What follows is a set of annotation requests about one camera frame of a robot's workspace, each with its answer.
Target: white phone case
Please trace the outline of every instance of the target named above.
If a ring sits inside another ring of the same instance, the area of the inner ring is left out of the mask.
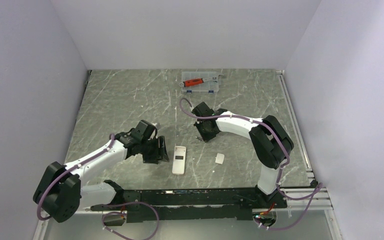
[[[175,146],[174,147],[174,158],[173,158],[173,174],[182,175],[185,173],[186,163],[186,147]]]

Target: white wall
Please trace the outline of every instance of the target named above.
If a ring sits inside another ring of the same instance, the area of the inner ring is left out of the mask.
[[[323,0],[286,81],[344,238],[384,239],[384,0]]]
[[[88,69],[285,69],[320,0],[51,0]]]
[[[0,240],[32,239],[36,190],[63,161],[86,67],[48,0],[0,0]]]

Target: table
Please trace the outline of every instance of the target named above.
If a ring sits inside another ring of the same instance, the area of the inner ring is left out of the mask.
[[[224,74],[217,93],[183,93],[183,71]],[[261,163],[250,140],[221,132],[209,142],[199,136],[195,120],[179,109],[181,97],[194,106],[206,102],[214,110],[262,118],[275,116],[295,143],[283,171],[282,187],[308,186],[306,165],[282,86],[274,69],[126,69],[93,70],[76,119],[65,162],[79,159],[108,141],[110,133],[127,132],[140,120],[160,123],[170,162],[143,164],[140,154],[121,161],[87,184],[110,179],[126,190],[254,187]],[[174,146],[185,146],[184,175],[172,174]],[[215,163],[217,153],[224,163]]]

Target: marble tabletop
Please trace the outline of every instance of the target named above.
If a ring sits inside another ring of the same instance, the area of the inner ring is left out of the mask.
[[[217,93],[183,93],[179,87],[183,71],[223,73]],[[93,70],[78,112],[65,162],[98,149],[110,133],[127,132],[140,120],[160,123],[170,162],[142,163],[132,156],[104,170],[87,184],[110,179],[127,190],[254,187],[261,163],[250,140],[221,132],[209,142],[199,136],[195,120],[179,109],[187,97],[194,106],[206,102],[214,110],[263,118],[275,116],[295,143],[291,162],[283,171],[283,187],[308,186],[306,166],[297,147],[287,102],[274,69],[129,69]],[[185,146],[183,175],[172,174],[174,147]],[[215,163],[217,153],[224,163]]]

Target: metal frame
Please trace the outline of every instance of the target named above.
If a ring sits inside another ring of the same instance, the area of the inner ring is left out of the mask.
[[[300,128],[299,128],[298,123],[297,123],[297,118],[295,116],[294,109],[293,109],[293,106],[291,103],[291,99],[289,97],[288,90],[287,90],[287,87],[285,84],[285,79],[283,76],[285,71],[284,70],[277,70],[276,73],[277,73],[277,78],[279,79],[279,83],[280,83],[282,91],[283,91],[283,95],[284,95],[286,103],[287,103],[289,116],[290,116],[290,119],[293,123],[292,124],[293,129],[297,135],[297,141],[298,141],[297,145],[299,146],[299,150],[300,150],[301,155],[304,159],[304,163],[307,166],[307,169],[306,169],[307,170],[307,176],[308,176],[308,179],[310,180],[310,182],[312,182],[316,178],[314,176],[313,169],[311,167],[311,164],[310,164],[310,161],[309,161],[309,158],[307,155],[306,147],[304,146],[304,140],[302,138],[301,131],[300,131]],[[308,187],[308,188],[305,188],[305,187],[303,187],[303,188],[285,187],[285,188],[282,188],[282,190],[288,196],[301,197],[301,196],[305,196],[305,195],[308,195],[309,193],[311,193],[313,191],[313,188],[310,188],[310,187]],[[289,215],[291,215],[292,211],[303,210],[306,207],[306,205],[308,204],[308,200],[306,200],[306,199],[300,200],[300,201],[286,200],[286,204],[287,204],[287,208],[276,208],[276,211],[288,211]],[[206,205],[194,205],[194,206],[195,207],[205,207]],[[207,206],[220,207],[219,205],[207,205]],[[263,212],[266,210],[267,209],[265,209],[265,208],[255,208],[255,209],[252,209],[252,212],[258,213],[258,212]],[[329,193],[325,187],[322,188],[321,191],[318,192],[314,196],[313,201],[311,202],[311,206],[309,207],[308,210],[309,211],[323,211],[324,210],[332,239],[334,239],[334,240],[342,240],[343,239],[340,228],[338,226],[337,219],[335,217],[334,208],[332,206],[332,202],[330,200]],[[102,214],[105,214],[108,212],[109,211],[91,211],[90,208],[85,208],[83,210],[76,211],[75,214],[76,215],[97,215],[97,214],[102,215]],[[46,230],[48,227],[48,223],[49,223],[49,220],[39,221],[37,223],[37,227],[36,227],[36,231],[35,231],[34,236],[33,236],[33,240],[44,240],[45,233],[46,233]]]

